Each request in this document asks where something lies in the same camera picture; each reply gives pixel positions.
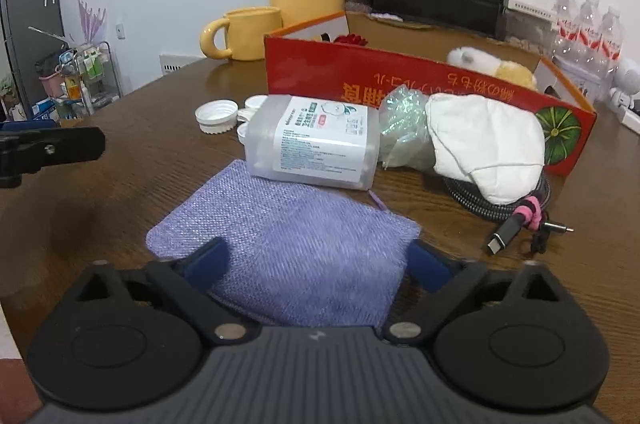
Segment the white cloth mask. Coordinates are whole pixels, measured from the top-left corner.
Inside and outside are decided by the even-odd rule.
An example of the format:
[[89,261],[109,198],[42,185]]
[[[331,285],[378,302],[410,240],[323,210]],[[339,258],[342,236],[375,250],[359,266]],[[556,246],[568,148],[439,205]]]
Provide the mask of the white cloth mask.
[[544,132],[533,113],[477,94],[446,93],[431,95],[425,112],[439,176],[475,185],[496,205],[536,189]]

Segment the yellow ceramic mug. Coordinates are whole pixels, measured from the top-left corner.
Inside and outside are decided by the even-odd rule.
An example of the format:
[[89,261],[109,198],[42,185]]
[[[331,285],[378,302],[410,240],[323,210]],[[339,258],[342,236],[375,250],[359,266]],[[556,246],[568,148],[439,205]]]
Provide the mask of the yellow ceramic mug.
[[200,48],[206,58],[253,62],[265,58],[265,35],[282,27],[275,6],[251,6],[229,11],[205,26]]

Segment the water bottle right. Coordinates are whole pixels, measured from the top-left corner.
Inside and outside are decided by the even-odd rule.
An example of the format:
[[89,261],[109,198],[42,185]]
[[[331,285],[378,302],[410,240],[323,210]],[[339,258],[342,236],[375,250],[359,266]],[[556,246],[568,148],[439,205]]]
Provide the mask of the water bottle right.
[[599,92],[597,101],[603,102],[608,88],[611,86],[612,75],[618,65],[622,52],[624,32],[620,21],[620,11],[614,6],[608,7],[601,20],[600,44],[597,56],[597,76],[599,78]]

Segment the white yellow plush toy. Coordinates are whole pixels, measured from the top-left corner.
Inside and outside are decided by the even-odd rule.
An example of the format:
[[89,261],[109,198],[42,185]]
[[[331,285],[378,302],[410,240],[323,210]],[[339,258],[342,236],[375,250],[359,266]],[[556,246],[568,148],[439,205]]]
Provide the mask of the white yellow plush toy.
[[504,61],[472,46],[459,46],[447,55],[447,63],[472,72],[494,77],[515,86],[537,90],[534,74],[525,66],[512,61]]

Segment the purple woven cloth bag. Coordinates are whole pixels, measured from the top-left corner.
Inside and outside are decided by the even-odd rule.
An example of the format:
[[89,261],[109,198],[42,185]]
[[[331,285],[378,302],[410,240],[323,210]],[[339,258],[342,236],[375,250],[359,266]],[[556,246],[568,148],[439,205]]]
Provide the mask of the purple woven cloth bag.
[[158,258],[216,237],[229,248],[206,292],[276,326],[382,326],[416,222],[310,185],[253,177],[234,161],[146,235]]

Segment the small white jar lid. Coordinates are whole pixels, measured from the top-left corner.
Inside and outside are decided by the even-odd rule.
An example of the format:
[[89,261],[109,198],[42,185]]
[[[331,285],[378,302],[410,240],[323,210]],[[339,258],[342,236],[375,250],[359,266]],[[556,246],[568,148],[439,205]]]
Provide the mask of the small white jar lid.
[[238,120],[238,128],[236,128],[236,135],[241,144],[245,142],[245,136],[248,128],[248,124],[262,107],[267,100],[268,96],[265,94],[252,95],[245,100],[244,107],[238,110],[236,119]]

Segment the red fabric rose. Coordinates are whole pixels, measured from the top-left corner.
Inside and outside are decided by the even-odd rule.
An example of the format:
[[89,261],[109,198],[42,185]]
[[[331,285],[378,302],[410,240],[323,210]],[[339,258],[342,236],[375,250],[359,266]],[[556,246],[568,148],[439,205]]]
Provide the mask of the red fabric rose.
[[369,41],[357,34],[348,34],[335,37],[333,43],[349,44],[349,46],[367,46]]

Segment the red cardboard box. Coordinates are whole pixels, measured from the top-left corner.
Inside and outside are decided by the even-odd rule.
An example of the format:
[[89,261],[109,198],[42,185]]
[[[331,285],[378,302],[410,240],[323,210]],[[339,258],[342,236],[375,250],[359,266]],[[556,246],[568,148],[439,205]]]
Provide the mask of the red cardboard box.
[[[369,43],[333,43],[335,37],[348,34]],[[479,94],[532,112],[544,130],[546,168],[552,175],[572,172],[597,119],[591,103],[546,58],[462,30],[337,13],[275,30],[264,43],[272,94],[376,107],[387,93],[405,84],[425,94]],[[448,65],[448,53],[459,46],[525,66],[534,74],[537,90]]]

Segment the white ribbed bottle cap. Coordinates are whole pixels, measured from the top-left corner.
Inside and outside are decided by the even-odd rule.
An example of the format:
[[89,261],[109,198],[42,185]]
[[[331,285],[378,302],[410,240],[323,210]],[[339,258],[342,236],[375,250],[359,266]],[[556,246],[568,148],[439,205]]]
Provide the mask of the white ribbed bottle cap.
[[198,127],[206,135],[221,135],[233,129],[238,120],[239,106],[232,100],[207,102],[194,112]]

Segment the white charger adapter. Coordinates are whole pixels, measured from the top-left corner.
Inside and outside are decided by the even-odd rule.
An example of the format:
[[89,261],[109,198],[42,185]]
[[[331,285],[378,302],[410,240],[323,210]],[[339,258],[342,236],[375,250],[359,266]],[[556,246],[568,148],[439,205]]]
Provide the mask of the white charger adapter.
[[625,126],[636,135],[640,135],[640,116],[633,110],[621,107],[618,110],[617,118],[622,126]]

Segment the water bottle middle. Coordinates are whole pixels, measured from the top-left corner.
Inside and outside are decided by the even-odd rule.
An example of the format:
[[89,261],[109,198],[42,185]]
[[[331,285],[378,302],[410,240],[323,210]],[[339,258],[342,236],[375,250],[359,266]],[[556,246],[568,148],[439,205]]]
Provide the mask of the water bottle middle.
[[598,54],[601,34],[600,0],[585,0],[578,14],[578,36],[576,40],[576,62],[587,67]]

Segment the iridescent plastic bag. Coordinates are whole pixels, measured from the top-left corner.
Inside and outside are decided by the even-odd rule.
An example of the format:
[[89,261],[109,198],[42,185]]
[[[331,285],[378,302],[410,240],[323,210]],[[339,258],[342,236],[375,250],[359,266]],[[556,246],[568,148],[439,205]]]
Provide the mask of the iridescent plastic bag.
[[435,150],[427,129],[428,96],[402,84],[383,98],[378,108],[380,153],[384,168],[407,167],[427,173],[435,165]]

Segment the white wall heater panel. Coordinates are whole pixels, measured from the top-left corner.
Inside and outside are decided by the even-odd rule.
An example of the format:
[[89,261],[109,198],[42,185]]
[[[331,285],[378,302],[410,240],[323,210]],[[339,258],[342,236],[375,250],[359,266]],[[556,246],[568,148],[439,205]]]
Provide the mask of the white wall heater panel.
[[199,56],[160,54],[160,69],[162,70],[162,75],[165,76],[198,61],[201,61]]

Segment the water bottle left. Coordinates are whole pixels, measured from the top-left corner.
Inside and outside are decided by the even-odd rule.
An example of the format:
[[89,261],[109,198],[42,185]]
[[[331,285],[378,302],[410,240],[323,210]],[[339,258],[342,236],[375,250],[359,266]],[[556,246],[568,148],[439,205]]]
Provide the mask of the water bottle left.
[[559,58],[570,52],[578,37],[577,2],[576,0],[555,0],[552,12],[555,16],[555,40],[552,53]]

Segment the water bottle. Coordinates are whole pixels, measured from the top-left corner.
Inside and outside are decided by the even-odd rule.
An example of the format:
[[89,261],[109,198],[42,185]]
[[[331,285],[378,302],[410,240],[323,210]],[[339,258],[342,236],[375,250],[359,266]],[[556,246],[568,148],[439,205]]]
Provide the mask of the water bottle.
[[576,40],[576,62],[587,67],[598,54],[601,34],[600,0],[585,0],[578,14],[578,36]]
[[570,52],[578,37],[577,2],[576,0],[555,0],[552,12],[555,16],[555,40],[552,53],[559,58]]
[[600,44],[597,56],[597,76],[599,78],[599,92],[597,101],[603,102],[608,88],[611,86],[612,75],[618,65],[622,52],[624,32],[620,21],[620,11],[614,6],[608,7],[601,20]]

